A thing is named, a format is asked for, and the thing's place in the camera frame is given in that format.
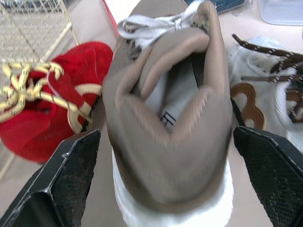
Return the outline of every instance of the printed logo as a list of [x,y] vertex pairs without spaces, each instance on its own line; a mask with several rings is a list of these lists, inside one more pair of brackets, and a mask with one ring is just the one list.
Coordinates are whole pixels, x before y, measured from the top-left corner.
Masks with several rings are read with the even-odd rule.
[[176,123],[176,119],[165,111],[164,115],[161,117],[161,121],[164,123],[165,127],[173,128]]

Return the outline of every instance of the red shoe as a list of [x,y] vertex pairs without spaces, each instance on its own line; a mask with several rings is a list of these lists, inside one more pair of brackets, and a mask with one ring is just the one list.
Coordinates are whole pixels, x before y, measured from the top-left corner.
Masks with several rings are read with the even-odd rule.
[[[12,152],[38,163],[46,162],[60,142],[79,133],[91,121],[91,107],[102,93],[102,82],[112,61],[103,43],[79,45],[34,69],[4,64],[11,85],[1,93],[0,137]],[[15,76],[11,69],[22,69]]]

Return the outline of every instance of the shoe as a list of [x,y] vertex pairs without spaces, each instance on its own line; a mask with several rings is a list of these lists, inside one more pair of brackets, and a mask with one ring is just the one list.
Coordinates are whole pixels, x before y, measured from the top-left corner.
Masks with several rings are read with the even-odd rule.
[[257,37],[229,53],[231,96],[244,122],[287,138],[303,152],[303,55]]
[[215,7],[201,2],[142,0],[118,24],[103,99],[128,226],[225,226],[232,212],[228,70]]
[[[11,85],[2,88],[0,137],[5,146],[27,160],[45,163],[60,142],[82,131],[102,93],[112,59],[103,43],[79,45],[50,63],[4,63]],[[19,76],[13,70],[22,70]]]

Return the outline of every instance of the shoe lining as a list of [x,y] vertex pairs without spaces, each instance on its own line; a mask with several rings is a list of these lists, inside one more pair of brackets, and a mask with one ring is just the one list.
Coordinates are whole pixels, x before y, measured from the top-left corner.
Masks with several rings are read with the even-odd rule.
[[188,102],[198,92],[202,84],[201,70],[194,70],[194,55],[176,64],[169,72],[159,78],[158,84],[146,99],[145,105],[162,121],[168,132],[172,132]]

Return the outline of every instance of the white sneaker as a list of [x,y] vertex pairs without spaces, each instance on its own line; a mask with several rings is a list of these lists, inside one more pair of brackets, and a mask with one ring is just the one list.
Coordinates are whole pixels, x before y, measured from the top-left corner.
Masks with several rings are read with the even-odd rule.
[[246,125],[283,136],[303,153],[303,55],[268,37],[233,37],[231,96]]

